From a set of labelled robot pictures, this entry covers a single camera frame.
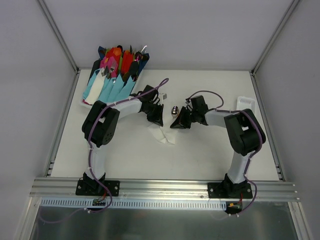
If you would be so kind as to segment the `silver spoon teal handle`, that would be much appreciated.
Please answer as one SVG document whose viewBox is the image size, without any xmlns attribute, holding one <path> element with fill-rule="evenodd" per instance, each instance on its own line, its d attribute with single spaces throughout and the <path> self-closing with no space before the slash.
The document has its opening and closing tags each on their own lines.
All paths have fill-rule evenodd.
<svg viewBox="0 0 320 240">
<path fill-rule="evenodd" d="M 176 118 L 179 115 L 179 108 L 178 106 L 173 106 L 171 109 L 171 116 Z"/>
</svg>

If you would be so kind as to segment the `white paper napkin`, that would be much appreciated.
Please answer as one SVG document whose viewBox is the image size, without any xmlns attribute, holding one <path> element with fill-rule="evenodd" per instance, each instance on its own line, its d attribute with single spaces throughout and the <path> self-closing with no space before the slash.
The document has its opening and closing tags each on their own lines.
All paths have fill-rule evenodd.
<svg viewBox="0 0 320 240">
<path fill-rule="evenodd" d="M 169 125 L 161 127 L 156 124 L 151 124 L 147 129 L 159 143 L 166 145 L 176 144 L 178 131 L 176 129 L 171 129 Z"/>
</svg>

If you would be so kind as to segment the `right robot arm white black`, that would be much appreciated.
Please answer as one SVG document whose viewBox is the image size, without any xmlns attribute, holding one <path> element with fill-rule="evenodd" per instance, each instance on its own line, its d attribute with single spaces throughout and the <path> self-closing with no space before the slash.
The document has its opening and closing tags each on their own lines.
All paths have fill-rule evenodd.
<svg viewBox="0 0 320 240">
<path fill-rule="evenodd" d="M 266 142 L 262 130 L 253 111 L 209 109 L 203 96 L 190 99 L 191 107 L 183 106 L 177 118 L 170 125 L 171 129 L 190 129 L 192 123 L 204 126 L 225 128 L 233 157 L 230 168 L 220 183 L 207 184 L 210 199 L 253 199 L 252 184 L 246 175 L 251 159 Z"/>
</svg>

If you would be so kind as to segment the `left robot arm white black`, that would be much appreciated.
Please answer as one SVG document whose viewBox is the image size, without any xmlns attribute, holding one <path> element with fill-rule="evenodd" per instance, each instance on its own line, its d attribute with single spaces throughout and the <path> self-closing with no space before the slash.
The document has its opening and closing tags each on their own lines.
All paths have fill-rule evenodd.
<svg viewBox="0 0 320 240">
<path fill-rule="evenodd" d="M 105 161 L 106 145 L 113 139 L 118 121 L 132 114 L 145 113 L 149 122 L 162 127 L 163 110 L 158 89 L 150 85 L 110 105 L 96 101 L 81 127 L 88 144 L 88 167 L 77 182 L 75 194 L 117 197 L 120 182 L 106 180 Z"/>
</svg>

